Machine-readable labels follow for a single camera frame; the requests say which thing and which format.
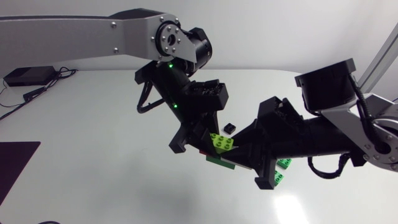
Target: green lego brick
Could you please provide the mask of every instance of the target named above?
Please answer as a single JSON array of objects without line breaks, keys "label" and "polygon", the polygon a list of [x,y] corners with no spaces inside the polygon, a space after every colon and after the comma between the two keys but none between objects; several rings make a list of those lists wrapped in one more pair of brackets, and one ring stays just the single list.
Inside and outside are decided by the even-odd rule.
[{"label": "green lego brick", "polygon": [[235,169],[235,165],[234,164],[230,164],[228,162],[222,161],[222,160],[217,159],[217,158],[213,158],[211,156],[206,156],[206,161],[209,161],[209,162],[212,162],[212,163],[215,163],[215,164],[218,164],[220,166],[227,167],[227,168],[230,168],[230,169]]},{"label": "green lego brick", "polygon": [[280,174],[280,172],[275,170],[275,186],[278,186],[278,184],[282,181],[284,176]]},{"label": "green lego brick", "polygon": [[292,162],[292,159],[279,159],[277,165],[283,169],[287,169]]},{"label": "green lego brick", "polygon": [[215,133],[211,133],[211,140],[213,141],[214,148],[218,154],[229,151],[232,149],[234,139],[220,136]]}]

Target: lego brick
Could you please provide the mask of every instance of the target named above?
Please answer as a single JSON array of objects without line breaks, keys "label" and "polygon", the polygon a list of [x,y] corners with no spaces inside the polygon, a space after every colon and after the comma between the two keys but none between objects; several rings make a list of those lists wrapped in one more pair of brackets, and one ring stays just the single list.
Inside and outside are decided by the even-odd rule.
[{"label": "lego brick", "polygon": [[236,127],[235,127],[233,124],[231,124],[231,123],[228,123],[228,124],[224,127],[224,131],[225,131],[226,133],[228,133],[228,134],[232,134],[232,133],[235,131],[235,129],[236,129]]},{"label": "lego brick", "polygon": [[207,154],[207,153],[205,153],[205,152],[203,152],[203,151],[201,151],[201,150],[199,150],[199,153],[200,153],[200,154],[203,154],[203,155],[205,155],[205,156],[209,156],[209,154]]},{"label": "lego brick", "polygon": [[218,154],[221,154],[223,152],[229,151],[232,149],[234,139],[227,138],[224,136],[220,136],[218,134],[211,133],[211,140],[213,141],[213,145],[216,149],[216,152]]},{"label": "lego brick", "polygon": [[209,161],[209,162],[212,162],[212,163],[215,163],[217,165],[220,165],[220,166],[223,166],[223,167],[227,167],[227,168],[230,168],[230,169],[235,169],[235,165],[234,164],[230,164],[228,162],[222,161],[222,160],[217,159],[217,158],[213,158],[211,156],[206,156],[206,161]]},{"label": "lego brick", "polygon": [[287,169],[291,162],[292,162],[292,159],[279,159],[276,164],[283,169]]},{"label": "lego brick", "polygon": [[284,178],[284,176],[275,170],[275,186],[278,186],[278,184],[282,181],[282,179]]},{"label": "lego brick", "polygon": [[234,164],[234,165],[236,165],[236,166],[240,166],[240,167],[242,167],[242,168],[245,168],[245,169],[249,169],[249,170],[251,170],[251,168],[250,168],[250,167],[246,167],[246,166],[244,166],[244,165],[237,164],[237,163],[235,163],[235,162],[229,161],[229,160],[227,160],[227,159],[224,159],[224,158],[221,158],[221,161],[224,161],[224,162],[227,162],[227,163],[230,163],[230,164]]}]

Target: white table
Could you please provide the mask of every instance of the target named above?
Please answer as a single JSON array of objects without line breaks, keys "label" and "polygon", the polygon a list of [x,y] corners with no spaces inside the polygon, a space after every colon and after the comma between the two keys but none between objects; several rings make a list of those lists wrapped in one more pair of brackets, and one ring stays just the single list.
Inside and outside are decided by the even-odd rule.
[{"label": "white table", "polygon": [[[257,115],[260,102],[287,97],[303,108],[296,73],[202,70],[192,80],[219,78],[229,101],[220,128],[236,132]],[[16,103],[35,87],[7,90]],[[192,147],[168,147],[179,122],[161,105],[138,114],[142,86],[134,71],[78,72],[0,122],[0,141],[41,141],[0,207],[2,224],[74,223],[396,223],[398,179],[371,164],[348,162],[335,180],[317,177],[294,159],[275,190],[259,190],[253,170],[230,170]],[[152,92],[150,101],[158,94]],[[338,156],[314,158],[325,171]]]}]

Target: silver bracket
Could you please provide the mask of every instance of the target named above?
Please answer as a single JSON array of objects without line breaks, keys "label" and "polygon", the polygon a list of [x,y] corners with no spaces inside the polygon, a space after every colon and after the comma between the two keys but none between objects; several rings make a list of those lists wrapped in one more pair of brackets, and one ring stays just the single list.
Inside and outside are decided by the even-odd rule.
[{"label": "silver bracket", "polygon": [[385,114],[384,111],[395,104],[372,93],[366,95],[366,101],[368,102],[370,113],[376,117],[374,126],[377,133],[390,146],[390,153],[382,154],[378,152],[374,144],[366,136],[360,117],[350,110],[356,106],[356,100],[350,101],[345,105],[321,110],[320,112],[366,153],[364,159],[377,167],[398,172],[398,169],[396,169],[398,137],[389,131],[392,129],[398,130],[397,117],[382,117]]}]

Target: white wall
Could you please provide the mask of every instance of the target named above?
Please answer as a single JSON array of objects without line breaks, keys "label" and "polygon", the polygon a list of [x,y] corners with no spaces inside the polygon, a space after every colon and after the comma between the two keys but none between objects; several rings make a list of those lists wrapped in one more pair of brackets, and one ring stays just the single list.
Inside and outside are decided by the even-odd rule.
[{"label": "white wall", "polygon": [[[138,7],[175,14],[185,29],[204,28],[214,48],[206,69],[304,73],[353,57],[357,78],[398,22],[398,1],[393,0],[1,0],[0,16],[108,16]],[[138,58],[115,56],[57,66],[110,70],[137,69],[145,63]],[[389,70],[397,72],[398,66]]]}]

